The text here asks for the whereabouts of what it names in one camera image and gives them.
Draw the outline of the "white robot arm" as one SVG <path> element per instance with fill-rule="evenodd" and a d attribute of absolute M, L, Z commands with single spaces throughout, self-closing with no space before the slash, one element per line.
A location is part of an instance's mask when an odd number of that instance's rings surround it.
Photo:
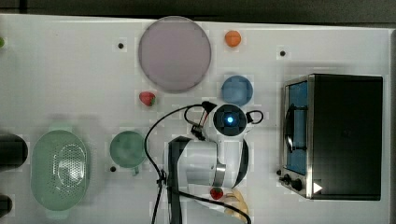
<path fill-rule="evenodd" d="M 170 224 L 250 224 L 229 215 L 227 203 L 213 200 L 213 188 L 233 189 L 248 171 L 245 140 L 251 119 L 237 105 L 216 105 L 208 110 L 202 136 L 179 136 L 163 154 Z"/>

